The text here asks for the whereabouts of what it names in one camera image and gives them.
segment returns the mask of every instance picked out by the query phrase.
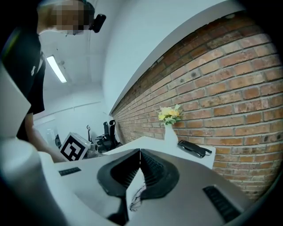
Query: ceiling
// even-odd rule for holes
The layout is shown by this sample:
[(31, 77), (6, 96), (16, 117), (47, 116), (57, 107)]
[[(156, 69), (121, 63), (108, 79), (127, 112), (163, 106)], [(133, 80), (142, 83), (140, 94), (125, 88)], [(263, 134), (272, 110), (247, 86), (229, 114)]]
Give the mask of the ceiling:
[(126, 0), (88, 0), (97, 14), (107, 16), (99, 33), (84, 31), (81, 35), (68, 35), (46, 31), (40, 35), (46, 57), (54, 55), (66, 83), (61, 83), (48, 62), (44, 78), (44, 90), (60, 89), (78, 84), (100, 83), (112, 28)]

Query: vase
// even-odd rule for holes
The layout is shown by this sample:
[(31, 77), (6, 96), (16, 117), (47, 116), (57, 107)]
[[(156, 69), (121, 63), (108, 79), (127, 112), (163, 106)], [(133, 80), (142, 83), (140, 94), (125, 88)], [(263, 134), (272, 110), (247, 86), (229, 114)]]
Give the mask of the vase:
[(172, 128), (171, 124), (165, 125), (164, 141), (168, 148), (176, 148), (178, 144), (178, 137)]

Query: ceiling light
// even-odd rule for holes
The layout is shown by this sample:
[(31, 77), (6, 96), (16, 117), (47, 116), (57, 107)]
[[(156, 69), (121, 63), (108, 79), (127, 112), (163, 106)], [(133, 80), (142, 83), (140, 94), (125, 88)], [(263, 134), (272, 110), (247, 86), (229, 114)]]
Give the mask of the ceiling light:
[(59, 80), (62, 82), (62, 83), (66, 83), (67, 80), (65, 79), (65, 77), (63, 76), (60, 68), (58, 67), (56, 61), (55, 61), (55, 58), (54, 56), (50, 56), (47, 58), (47, 61), (48, 63), (50, 64), (50, 66), (52, 67), (53, 71), (55, 72), (55, 74), (57, 75), (57, 77), (59, 78)]

